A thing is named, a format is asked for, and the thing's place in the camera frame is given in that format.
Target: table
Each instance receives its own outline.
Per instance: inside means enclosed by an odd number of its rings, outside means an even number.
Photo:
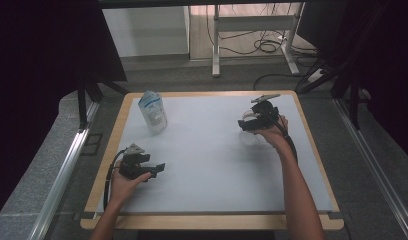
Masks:
[[[332,213],[339,213],[339,208],[329,184],[329,180],[323,169],[323,164],[317,152],[317,148],[311,137],[311,132],[308,128],[305,116],[302,112],[300,103],[296,94],[292,91],[241,91],[241,92],[171,92],[161,93],[164,98],[170,97],[194,97],[194,96],[253,96],[262,94],[286,94],[294,98],[297,109],[305,131],[309,136],[313,152],[315,154],[318,166],[321,170],[323,180],[329,192],[333,211],[330,213],[320,213],[319,216],[322,221],[322,226],[325,230],[338,230],[344,226],[342,219],[331,219]],[[125,96],[121,106],[119,115],[117,117],[113,132],[111,134],[107,149],[105,151],[103,160],[101,162],[96,180],[91,190],[91,194],[85,207],[85,213],[95,213],[96,207],[104,189],[104,180],[109,164],[116,155],[119,142],[122,138],[123,129],[129,115],[129,109],[132,101],[135,98],[140,98],[142,93],[132,93]],[[100,216],[94,214],[93,218],[82,218],[81,226],[85,229],[93,229],[97,224]],[[285,215],[282,213],[274,214],[138,214],[125,215],[118,218],[116,228],[118,229],[177,229],[177,230],[273,230],[286,229]]]

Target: person's right arm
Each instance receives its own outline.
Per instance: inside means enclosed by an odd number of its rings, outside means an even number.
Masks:
[[[287,128],[287,120],[284,116],[281,116],[279,122],[285,124]],[[262,135],[279,154],[282,163],[285,214],[290,238],[292,240],[324,239],[322,224],[310,190],[285,137],[276,126],[267,130],[257,130],[254,133]]]

